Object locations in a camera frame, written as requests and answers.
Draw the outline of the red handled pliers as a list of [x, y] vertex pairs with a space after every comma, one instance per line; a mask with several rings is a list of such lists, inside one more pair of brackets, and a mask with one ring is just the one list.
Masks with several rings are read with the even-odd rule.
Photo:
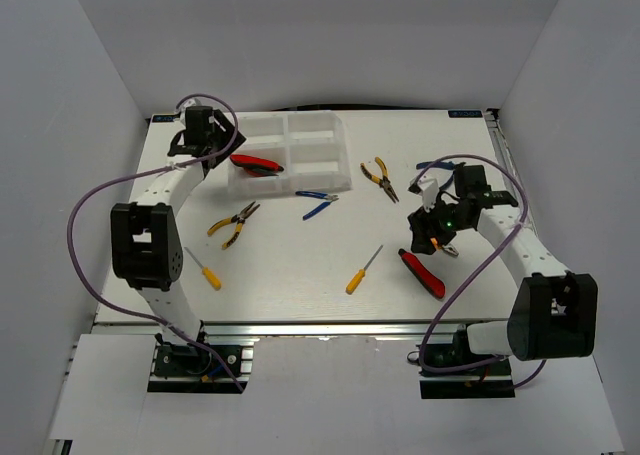
[[278, 176], [284, 171], [284, 168], [281, 166], [273, 167], [266, 165], [247, 165], [244, 166], [243, 169], [252, 177]]

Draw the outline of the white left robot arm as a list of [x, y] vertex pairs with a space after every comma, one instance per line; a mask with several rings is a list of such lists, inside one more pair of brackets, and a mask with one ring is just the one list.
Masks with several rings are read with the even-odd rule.
[[191, 374], [209, 367], [212, 352], [198, 341], [203, 323], [179, 282], [184, 253], [176, 215], [208, 173], [244, 141], [222, 111], [186, 108], [184, 128], [171, 139], [167, 152], [170, 169], [134, 201], [118, 203], [110, 213], [115, 276], [145, 300], [161, 326], [162, 340], [181, 344], [176, 359]]

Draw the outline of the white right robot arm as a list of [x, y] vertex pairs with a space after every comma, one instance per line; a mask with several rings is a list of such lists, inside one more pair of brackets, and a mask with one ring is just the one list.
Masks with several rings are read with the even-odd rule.
[[474, 323], [451, 349], [453, 365], [472, 374], [488, 356], [521, 361], [586, 357], [595, 345], [598, 287], [589, 274], [577, 274], [554, 257], [521, 217], [523, 203], [488, 184], [481, 165], [453, 171], [451, 203], [436, 179], [414, 179], [410, 192], [422, 199], [409, 215], [411, 250], [432, 255], [463, 230], [475, 230], [498, 250], [518, 289], [507, 320]]

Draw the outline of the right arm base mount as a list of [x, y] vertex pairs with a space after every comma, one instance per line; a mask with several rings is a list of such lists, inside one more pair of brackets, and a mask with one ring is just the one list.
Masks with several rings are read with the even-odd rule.
[[464, 324], [438, 325], [430, 336], [424, 363], [441, 372], [425, 370], [419, 362], [421, 343], [408, 352], [406, 362], [418, 369], [424, 400], [509, 399], [515, 397], [510, 362], [505, 356], [471, 352]]

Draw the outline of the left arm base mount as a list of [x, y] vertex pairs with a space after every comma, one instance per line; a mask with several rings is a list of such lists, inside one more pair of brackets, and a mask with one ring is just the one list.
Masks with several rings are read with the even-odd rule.
[[238, 384], [248, 384], [255, 340], [210, 338], [227, 368], [210, 352], [199, 348], [160, 343], [157, 337], [147, 383], [148, 393], [240, 394]]

